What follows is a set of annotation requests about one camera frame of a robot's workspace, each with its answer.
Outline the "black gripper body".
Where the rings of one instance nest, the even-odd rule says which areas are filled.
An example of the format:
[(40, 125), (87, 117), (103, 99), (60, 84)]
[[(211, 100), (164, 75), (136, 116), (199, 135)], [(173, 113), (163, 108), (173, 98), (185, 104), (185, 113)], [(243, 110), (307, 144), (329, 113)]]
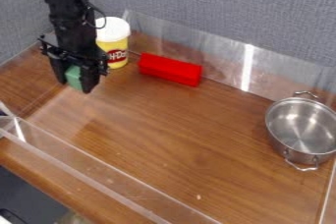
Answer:
[(105, 53), (97, 51), (95, 56), (89, 56), (85, 53), (77, 53), (65, 50), (59, 46), (56, 36), (53, 34), (41, 34), (39, 41), (41, 43), (41, 54), (48, 59), (61, 59), (68, 64), (68, 66), (75, 65), (77, 67), (81, 67), (88, 63), (97, 63), (100, 75), (105, 76), (108, 74), (108, 59)]

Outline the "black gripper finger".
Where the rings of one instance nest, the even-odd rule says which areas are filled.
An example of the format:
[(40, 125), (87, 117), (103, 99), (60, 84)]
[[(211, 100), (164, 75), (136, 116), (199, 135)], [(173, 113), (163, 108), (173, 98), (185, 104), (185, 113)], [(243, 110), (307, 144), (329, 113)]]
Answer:
[(80, 67), (80, 83), (84, 93), (89, 93), (100, 82), (100, 69), (97, 63), (88, 63)]
[(65, 84), (67, 83), (65, 71), (68, 68), (68, 64), (61, 59), (51, 58), (49, 65), (52, 67), (53, 74), (55, 74), (57, 81), (61, 84)]

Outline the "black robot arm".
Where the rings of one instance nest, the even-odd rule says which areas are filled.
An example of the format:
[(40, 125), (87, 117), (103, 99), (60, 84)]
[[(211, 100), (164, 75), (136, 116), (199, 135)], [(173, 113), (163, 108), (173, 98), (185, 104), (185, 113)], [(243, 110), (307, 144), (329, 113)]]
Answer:
[(67, 83), (65, 72), (79, 68), (79, 82), (84, 93), (89, 93), (108, 74), (108, 57), (96, 44), (97, 30), (95, 12), (101, 10), (89, 0), (44, 0), (49, 9), (53, 34), (43, 34), (41, 54), (48, 58), (55, 77)]

